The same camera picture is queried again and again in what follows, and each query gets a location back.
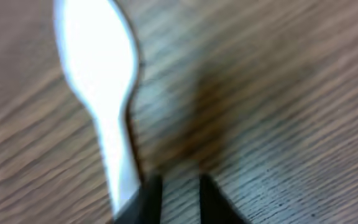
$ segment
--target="black object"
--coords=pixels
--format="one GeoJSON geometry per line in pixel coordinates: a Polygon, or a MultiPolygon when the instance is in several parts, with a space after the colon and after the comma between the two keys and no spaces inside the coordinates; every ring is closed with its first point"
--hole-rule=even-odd
{"type": "MultiPolygon", "coordinates": [[[[160,224],[162,205],[162,178],[150,178],[138,195],[119,215],[115,224],[160,224]]],[[[233,209],[221,193],[218,185],[208,175],[200,176],[201,224],[250,224],[233,209]]]]}

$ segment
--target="spoon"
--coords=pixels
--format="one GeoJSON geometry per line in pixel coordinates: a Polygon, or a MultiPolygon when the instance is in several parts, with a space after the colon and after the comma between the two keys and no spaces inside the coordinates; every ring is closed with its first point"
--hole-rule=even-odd
{"type": "Polygon", "coordinates": [[[127,126],[139,54],[118,5],[55,0],[55,33],[65,78],[93,117],[115,218],[140,187],[127,126]]]}

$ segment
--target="table surface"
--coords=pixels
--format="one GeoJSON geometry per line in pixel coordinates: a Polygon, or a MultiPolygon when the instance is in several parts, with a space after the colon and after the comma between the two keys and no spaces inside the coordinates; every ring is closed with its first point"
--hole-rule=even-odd
{"type": "MultiPolygon", "coordinates": [[[[358,1],[120,0],[144,56],[132,124],[162,223],[199,223],[200,169],[257,223],[358,223],[358,1]]],[[[53,1],[0,0],[0,223],[105,223],[92,120],[53,1]]]]}

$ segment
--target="brown wood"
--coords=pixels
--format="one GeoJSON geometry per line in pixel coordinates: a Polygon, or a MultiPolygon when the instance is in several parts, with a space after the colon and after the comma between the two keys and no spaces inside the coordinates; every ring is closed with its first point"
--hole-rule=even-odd
{"type": "MultiPolygon", "coordinates": [[[[258,223],[358,223],[358,1],[121,0],[145,58],[133,124],[163,223],[199,223],[211,173],[258,223]]],[[[111,217],[52,1],[0,0],[0,223],[111,217]]]]}
{"type": "Polygon", "coordinates": [[[88,112],[63,79],[53,1],[0,0],[0,224],[105,223],[88,112]]]}
{"type": "Polygon", "coordinates": [[[358,223],[358,1],[122,0],[163,223],[199,223],[197,165],[254,223],[358,223]]]}

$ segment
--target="wood grain surface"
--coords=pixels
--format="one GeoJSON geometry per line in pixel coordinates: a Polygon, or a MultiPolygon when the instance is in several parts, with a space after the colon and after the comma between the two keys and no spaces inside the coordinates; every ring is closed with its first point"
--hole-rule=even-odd
{"type": "Polygon", "coordinates": [[[60,69],[53,1],[0,0],[0,224],[111,218],[92,120],[60,69]]]}
{"type": "Polygon", "coordinates": [[[199,168],[253,223],[358,223],[358,1],[121,0],[162,223],[199,223],[199,168]]]}
{"type": "MultiPolygon", "coordinates": [[[[200,169],[258,223],[358,223],[358,1],[120,0],[145,64],[133,125],[162,223],[199,223],[200,169]]],[[[90,116],[53,1],[0,0],[0,223],[104,223],[90,116]]]]}

